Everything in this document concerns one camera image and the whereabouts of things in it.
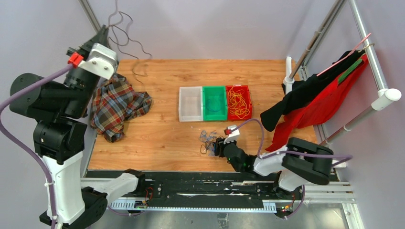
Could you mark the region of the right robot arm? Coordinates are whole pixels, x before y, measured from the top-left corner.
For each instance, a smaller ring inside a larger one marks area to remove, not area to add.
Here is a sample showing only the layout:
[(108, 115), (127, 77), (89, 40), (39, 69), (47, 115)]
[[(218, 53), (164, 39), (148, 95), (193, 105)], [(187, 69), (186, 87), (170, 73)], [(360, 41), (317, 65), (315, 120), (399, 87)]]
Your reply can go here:
[(296, 137), (275, 152), (262, 156), (248, 155), (236, 143), (225, 143), (219, 138), (214, 144), (214, 154), (225, 157), (236, 172), (266, 177), (277, 173), (273, 193), (285, 199), (297, 187), (308, 182), (317, 185), (329, 184), (333, 151)]

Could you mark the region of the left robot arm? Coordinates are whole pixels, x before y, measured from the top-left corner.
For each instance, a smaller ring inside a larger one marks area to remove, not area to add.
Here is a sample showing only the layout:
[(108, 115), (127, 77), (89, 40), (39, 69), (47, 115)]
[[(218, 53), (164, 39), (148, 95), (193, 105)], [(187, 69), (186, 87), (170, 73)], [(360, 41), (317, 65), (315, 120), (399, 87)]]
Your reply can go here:
[(10, 97), (0, 107), (34, 119), (34, 149), (4, 127), (1, 132), (40, 165), (45, 175), (48, 209), (40, 221), (53, 229), (86, 229), (97, 222), (109, 204), (125, 194), (146, 192), (145, 174), (133, 169), (106, 183), (83, 187), (81, 161), (87, 125), (80, 118), (100, 79), (110, 79), (118, 67), (117, 53), (108, 45), (108, 27), (79, 48), (69, 48), (67, 65), (48, 77), (23, 73), (12, 83)]

